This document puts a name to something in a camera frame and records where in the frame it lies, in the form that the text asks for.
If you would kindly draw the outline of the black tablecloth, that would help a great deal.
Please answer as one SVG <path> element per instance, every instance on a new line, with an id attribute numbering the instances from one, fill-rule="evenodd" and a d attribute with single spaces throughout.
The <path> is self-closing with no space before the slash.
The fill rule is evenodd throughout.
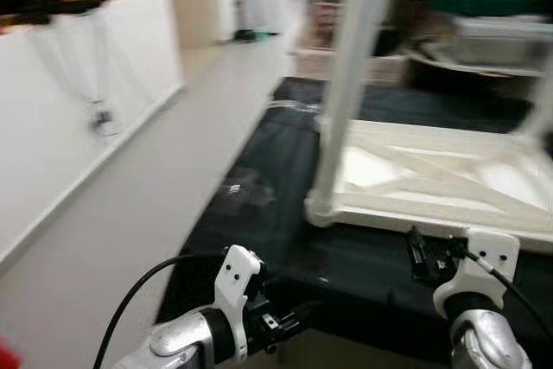
<path id="1" fill-rule="evenodd" d="M 517 127 L 531 108 L 520 98 L 489 92 L 465 95 L 408 87 L 367 87 L 362 103 L 359 119 L 494 133 Z M 380 352 L 384 356 L 379 360 L 406 358 L 414 360 L 411 364 L 447 366 L 449 324 L 432 306 L 432 289 L 412 281 L 404 235 L 343 224 L 320 228 L 304 219 L 317 141 L 314 112 L 265 109 L 191 228 L 181 254 L 243 245 L 276 271 L 274 303 L 319 306 L 312 310 L 307 333 L 284 344 L 287 349 L 317 345 L 329 353 L 328 348 L 351 348 L 355 353 Z M 271 198 L 260 206 L 232 200 L 230 187 L 242 184 L 240 178 L 249 178 L 246 190 L 270 190 Z M 210 303 L 217 265 L 194 261 L 175 267 L 156 324 Z M 515 285 L 536 306 L 543 324 L 552 326 L 552 255 L 523 253 L 518 268 Z M 553 342 L 510 295 L 505 316 L 534 368 L 553 369 Z M 384 369 L 402 365 L 378 362 Z"/>

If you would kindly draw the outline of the clear tape piece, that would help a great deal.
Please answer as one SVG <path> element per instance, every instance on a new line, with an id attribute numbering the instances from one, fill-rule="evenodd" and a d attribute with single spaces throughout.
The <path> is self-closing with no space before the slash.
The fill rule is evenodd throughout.
<path id="1" fill-rule="evenodd" d="M 229 178 L 214 196 L 218 207 L 236 212 L 247 207 L 267 207 L 275 198 L 276 191 L 257 175 Z"/>
<path id="2" fill-rule="evenodd" d="M 311 115 L 320 115 L 321 108 L 317 104 L 305 104 L 294 100 L 274 100 L 266 105 L 268 110 L 293 110 L 299 112 L 311 113 Z"/>

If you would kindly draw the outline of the beige cloth covered bench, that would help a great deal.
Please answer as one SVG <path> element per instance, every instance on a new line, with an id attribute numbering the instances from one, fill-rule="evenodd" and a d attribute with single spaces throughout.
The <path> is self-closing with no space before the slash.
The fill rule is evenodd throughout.
<path id="1" fill-rule="evenodd" d="M 336 52 L 331 49 L 298 48 L 290 53 L 294 60 L 292 77 L 302 80 L 330 80 Z M 362 82 L 367 85 L 398 87 L 404 83 L 410 60 L 404 54 L 373 56 L 365 61 Z"/>

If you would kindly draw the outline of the clear plastic storage container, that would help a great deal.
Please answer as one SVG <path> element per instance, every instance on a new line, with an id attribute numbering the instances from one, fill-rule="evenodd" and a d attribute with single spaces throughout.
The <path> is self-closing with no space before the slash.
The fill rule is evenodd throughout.
<path id="1" fill-rule="evenodd" d="M 521 67 L 544 60 L 553 25 L 529 17 L 456 16 L 453 34 L 451 53 L 462 64 Z"/>

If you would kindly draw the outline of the black power adapter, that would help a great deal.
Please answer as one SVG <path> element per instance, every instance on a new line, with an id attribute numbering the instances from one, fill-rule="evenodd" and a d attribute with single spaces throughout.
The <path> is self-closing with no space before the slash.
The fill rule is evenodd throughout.
<path id="1" fill-rule="evenodd" d="M 90 128 L 99 137 L 113 137 L 118 134 L 114 112 L 105 101 L 93 101 Z"/>

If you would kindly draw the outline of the red plastic stool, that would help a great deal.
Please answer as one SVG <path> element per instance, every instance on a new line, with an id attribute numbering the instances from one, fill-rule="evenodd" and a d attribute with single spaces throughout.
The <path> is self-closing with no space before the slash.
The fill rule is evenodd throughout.
<path id="1" fill-rule="evenodd" d="M 22 369 L 22 357 L 2 336 L 0 336 L 0 369 Z"/>

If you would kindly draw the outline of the black floor mop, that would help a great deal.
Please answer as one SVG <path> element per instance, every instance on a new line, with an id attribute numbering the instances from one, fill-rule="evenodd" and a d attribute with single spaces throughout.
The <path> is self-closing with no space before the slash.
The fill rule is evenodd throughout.
<path id="1" fill-rule="evenodd" d="M 281 32 L 270 32 L 263 29 L 236 29 L 228 42 L 258 42 L 268 40 L 273 36 L 279 36 Z"/>

